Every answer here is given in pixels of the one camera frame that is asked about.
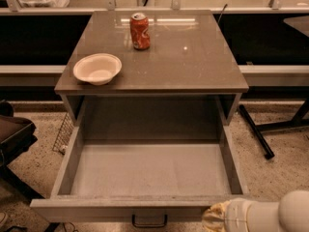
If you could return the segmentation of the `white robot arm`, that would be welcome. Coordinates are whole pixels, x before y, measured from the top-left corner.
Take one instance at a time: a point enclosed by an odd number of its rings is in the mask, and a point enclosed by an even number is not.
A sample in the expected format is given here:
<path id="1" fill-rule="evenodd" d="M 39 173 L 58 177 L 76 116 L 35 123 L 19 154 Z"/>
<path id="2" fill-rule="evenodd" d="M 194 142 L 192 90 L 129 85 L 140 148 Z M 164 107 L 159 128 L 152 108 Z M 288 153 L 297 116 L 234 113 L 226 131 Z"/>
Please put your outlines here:
<path id="1" fill-rule="evenodd" d="M 309 232 L 309 191 L 295 190 L 279 202 L 236 198 L 202 215 L 205 232 Z"/>

